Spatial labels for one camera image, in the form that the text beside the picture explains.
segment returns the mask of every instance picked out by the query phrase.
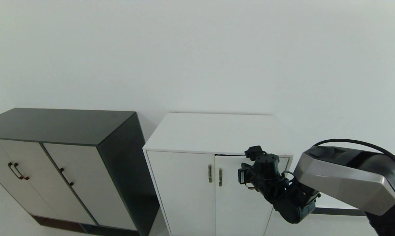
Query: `robot end effector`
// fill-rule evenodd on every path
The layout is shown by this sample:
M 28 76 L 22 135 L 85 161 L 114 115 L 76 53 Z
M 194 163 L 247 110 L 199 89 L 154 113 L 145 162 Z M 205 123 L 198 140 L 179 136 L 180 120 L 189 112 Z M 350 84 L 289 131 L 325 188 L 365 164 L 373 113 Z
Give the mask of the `robot end effector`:
M 252 184 L 247 187 L 261 193 L 286 221 L 299 223 L 315 209 L 319 191 L 301 184 L 296 178 L 288 180 L 285 173 L 290 172 L 279 173 L 277 155 L 267 154 L 260 146 L 250 147 L 245 154 L 255 163 L 253 166 L 241 164 L 239 183 Z

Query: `black cabinet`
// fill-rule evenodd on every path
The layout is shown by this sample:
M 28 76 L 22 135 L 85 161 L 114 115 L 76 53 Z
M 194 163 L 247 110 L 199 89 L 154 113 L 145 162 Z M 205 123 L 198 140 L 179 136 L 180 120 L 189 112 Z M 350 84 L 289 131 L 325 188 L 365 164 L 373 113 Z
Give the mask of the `black cabinet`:
M 0 183 L 41 225 L 147 236 L 159 209 L 136 112 L 0 114 Z

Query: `black cabinet top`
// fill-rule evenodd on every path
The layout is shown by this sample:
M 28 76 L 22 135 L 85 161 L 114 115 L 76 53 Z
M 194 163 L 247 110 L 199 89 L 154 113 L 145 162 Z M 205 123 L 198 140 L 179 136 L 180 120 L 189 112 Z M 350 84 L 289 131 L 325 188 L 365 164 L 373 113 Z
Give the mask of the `black cabinet top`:
M 135 112 L 14 108 L 0 114 L 0 139 L 96 146 Z

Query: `cabinet top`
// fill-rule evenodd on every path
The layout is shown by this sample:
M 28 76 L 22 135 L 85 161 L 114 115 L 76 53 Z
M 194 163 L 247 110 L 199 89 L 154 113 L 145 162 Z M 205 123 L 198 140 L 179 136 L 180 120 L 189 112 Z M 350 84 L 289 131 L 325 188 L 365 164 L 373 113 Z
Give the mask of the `cabinet top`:
M 14 108 L 0 114 L 0 139 L 95 146 L 132 111 Z
M 268 153 L 292 155 L 271 115 L 168 113 L 143 149 L 244 155 L 257 145 Z

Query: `white cabinet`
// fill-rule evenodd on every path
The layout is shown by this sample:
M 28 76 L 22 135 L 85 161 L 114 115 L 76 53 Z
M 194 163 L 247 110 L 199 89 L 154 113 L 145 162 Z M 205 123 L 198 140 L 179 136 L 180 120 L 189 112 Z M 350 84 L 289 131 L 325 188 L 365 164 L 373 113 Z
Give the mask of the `white cabinet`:
M 168 113 L 143 150 L 172 236 L 263 236 L 273 206 L 238 183 L 244 151 L 292 155 L 268 115 Z

